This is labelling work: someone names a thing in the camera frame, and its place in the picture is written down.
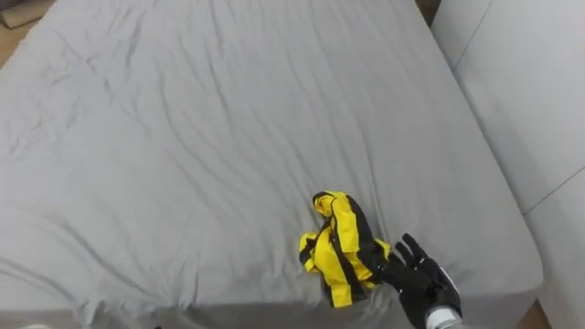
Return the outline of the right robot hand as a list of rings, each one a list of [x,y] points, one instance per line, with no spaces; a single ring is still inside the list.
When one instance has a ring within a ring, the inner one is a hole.
[[[416,329],[461,328],[461,297],[451,277],[406,233],[396,251],[373,262],[372,273],[399,293],[399,302]]]

